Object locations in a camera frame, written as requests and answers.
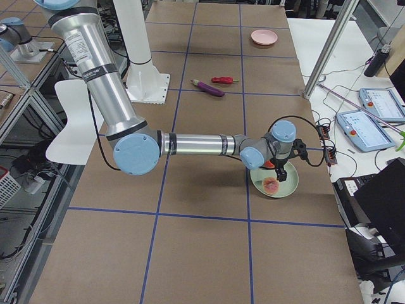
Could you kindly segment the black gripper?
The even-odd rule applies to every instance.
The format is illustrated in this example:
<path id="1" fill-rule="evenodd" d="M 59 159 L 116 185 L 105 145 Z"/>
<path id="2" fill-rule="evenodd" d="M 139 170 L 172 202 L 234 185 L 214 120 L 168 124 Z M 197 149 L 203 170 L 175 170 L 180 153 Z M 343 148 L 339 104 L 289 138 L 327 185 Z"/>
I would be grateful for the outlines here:
<path id="1" fill-rule="evenodd" d="M 277 173 L 277 180 L 280 182 L 286 181 L 287 179 L 287 172 L 284 170 L 284 166 L 288 162 L 288 160 L 289 157 L 277 158 L 276 156 L 274 156 L 272 158 L 272 164 L 274 165 Z"/>

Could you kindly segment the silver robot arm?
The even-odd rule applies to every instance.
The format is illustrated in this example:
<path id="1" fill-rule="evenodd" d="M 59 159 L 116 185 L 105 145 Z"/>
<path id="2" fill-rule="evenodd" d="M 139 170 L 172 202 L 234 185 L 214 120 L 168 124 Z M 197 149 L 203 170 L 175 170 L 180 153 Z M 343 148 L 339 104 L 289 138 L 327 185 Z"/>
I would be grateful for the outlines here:
<path id="1" fill-rule="evenodd" d="M 1 20 L 1 47 L 6 52 L 13 51 L 18 45 L 24 45 L 32 40 L 25 24 L 18 17 L 8 17 Z"/>
<path id="2" fill-rule="evenodd" d="M 162 155 L 238 155 L 251 170 L 272 162 L 277 179 L 286 179 L 284 165 L 294 157 L 298 144 L 296 127 L 289 121 L 277 121 L 263 137 L 251 139 L 165 133 L 151 129 L 136 114 L 134 101 L 163 102 L 170 81 L 153 65 L 139 1 L 114 3 L 130 61 L 127 80 L 118 71 L 95 1 L 40 1 L 39 5 L 50 28 L 63 38 L 107 124 L 106 137 L 122 172 L 146 174 Z"/>

